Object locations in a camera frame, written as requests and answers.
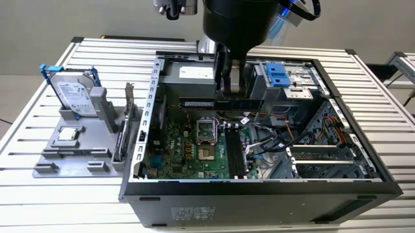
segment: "white wall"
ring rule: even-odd
[[[320,3],[320,18],[289,27],[283,46],[355,49],[369,63],[384,63],[393,51],[415,52],[415,0]]]
[[[203,35],[201,14],[169,21],[152,0],[0,0],[0,74],[37,74],[73,36],[103,34],[184,38]]]
[[[415,51],[413,0],[320,2],[321,17],[291,27],[283,46],[352,48],[369,62],[384,62],[395,50]],[[38,64],[54,63],[73,36],[195,41],[201,13],[168,21],[153,12],[152,0],[0,0],[0,74],[37,74]]]

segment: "slotted aluminum surface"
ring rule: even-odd
[[[135,98],[144,105],[156,50],[193,52],[195,43],[84,39],[70,44],[56,65],[99,70],[108,99],[125,104],[124,86],[135,84]],[[260,46],[251,55],[319,59],[344,101],[400,183],[404,194],[341,225],[313,225],[289,232],[415,232],[415,127],[389,92],[379,87],[359,57],[344,50]],[[33,179],[32,167],[58,120],[58,100],[45,83],[0,141],[1,232],[152,232],[143,229],[125,203],[119,203],[121,178]],[[283,232],[280,226],[207,227],[171,232]]]

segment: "chip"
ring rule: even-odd
[[[173,173],[181,173],[181,172],[183,172],[183,167],[173,166]]]

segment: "blue drive latch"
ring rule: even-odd
[[[265,63],[265,73],[271,80],[271,86],[288,87],[291,85],[285,68],[280,63]]]

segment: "motherboard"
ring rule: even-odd
[[[227,150],[225,128],[212,124],[211,128],[207,122],[196,124],[171,123],[167,128],[165,150],[161,155],[151,155],[149,169],[147,176],[149,179],[228,179],[229,162]],[[200,142],[203,138],[217,139],[215,142]],[[251,142],[249,130],[240,128],[239,149],[240,152]],[[253,165],[247,173],[247,179],[256,179],[256,167]]]

